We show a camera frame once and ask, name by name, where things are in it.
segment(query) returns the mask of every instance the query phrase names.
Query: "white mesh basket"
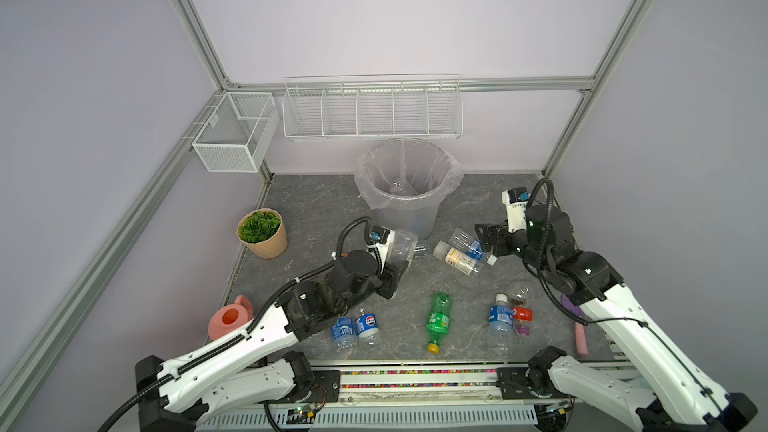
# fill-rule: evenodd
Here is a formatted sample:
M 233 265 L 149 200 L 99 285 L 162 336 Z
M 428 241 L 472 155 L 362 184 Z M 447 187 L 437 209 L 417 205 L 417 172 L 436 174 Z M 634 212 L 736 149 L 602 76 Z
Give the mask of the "white mesh basket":
M 286 79 L 286 138 L 391 139 L 459 137 L 462 95 L 457 76 Z
M 226 92 L 192 143 L 212 172 L 258 172 L 280 121 L 268 92 Z

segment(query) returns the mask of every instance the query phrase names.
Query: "blue bottle label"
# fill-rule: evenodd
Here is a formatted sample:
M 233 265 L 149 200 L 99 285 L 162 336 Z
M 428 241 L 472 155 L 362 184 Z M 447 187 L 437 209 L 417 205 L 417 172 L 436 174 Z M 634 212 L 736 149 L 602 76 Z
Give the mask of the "blue bottle label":
M 331 333 L 333 334 L 333 340 L 337 340 L 345 335 L 355 336 L 355 331 L 352 329 L 352 320 L 349 317 L 341 317 L 331 327 Z
M 488 315 L 488 323 L 491 322 L 506 322 L 512 325 L 512 310 L 506 305 L 494 305 Z
M 365 314 L 355 320 L 355 330 L 358 335 L 360 335 L 361 332 L 378 327 L 379 325 L 376 323 L 376 316 L 374 314 Z
M 469 249 L 467 249 L 467 255 L 474 258 L 476 261 L 481 261 L 482 256 L 484 255 L 482 252 L 482 246 L 480 245 L 480 241 L 475 239 L 472 241 L 472 244 L 469 244 Z

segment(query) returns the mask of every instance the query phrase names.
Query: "potted plant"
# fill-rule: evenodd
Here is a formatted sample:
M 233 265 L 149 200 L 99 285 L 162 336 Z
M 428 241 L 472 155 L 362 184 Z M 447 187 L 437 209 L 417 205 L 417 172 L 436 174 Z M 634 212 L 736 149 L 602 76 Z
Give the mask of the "potted plant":
M 243 217 L 237 225 L 237 237 L 262 258 L 274 258 L 288 247 L 283 217 L 271 208 L 260 208 Z

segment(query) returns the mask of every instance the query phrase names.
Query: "plant pot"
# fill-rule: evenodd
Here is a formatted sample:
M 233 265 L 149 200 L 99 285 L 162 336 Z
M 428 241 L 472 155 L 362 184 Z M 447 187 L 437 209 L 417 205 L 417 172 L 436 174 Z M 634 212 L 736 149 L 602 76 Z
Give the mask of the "plant pot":
M 259 242 L 257 244 L 251 244 L 248 242 L 245 242 L 242 238 L 240 238 L 240 226 L 243 225 L 243 222 L 245 222 L 245 219 L 252 216 L 256 212 L 272 212 L 276 216 L 280 217 L 280 226 L 277 229 L 277 232 L 275 232 L 275 235 L 272 237 L 269 237 L 267 240 Z M 286 225 L 283 221 L 283 216 L 281 216 L 277 210 L 273 210 L 271 208 L 260 208 L 258 210 L 254 210 L 252 213 L 248 214 L 247 216 L 243 217 L 243 220 L 240 221 L 239 224 L 237 224 L 237 238 L 240 239 L 240 241 L 245 244 L 246 247 L 248 247 L 254 254 L 258 255 L 261 258 L 274 258 L 278 255 L 282 254 L 285 249 L 288 247 L 288 235 L 286 234 Z

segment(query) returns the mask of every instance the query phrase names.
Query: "pink watering can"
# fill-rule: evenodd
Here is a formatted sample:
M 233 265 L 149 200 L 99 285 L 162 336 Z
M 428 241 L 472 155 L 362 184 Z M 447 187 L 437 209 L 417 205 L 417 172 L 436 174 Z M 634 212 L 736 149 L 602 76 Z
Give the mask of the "pink watering can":
M 254 306 L 245 295 L 238 295 L 235 303 L 219 309 L 208 323 L 210 340 L 227 335 L 229 332 L 242 327 L 254 318 Z

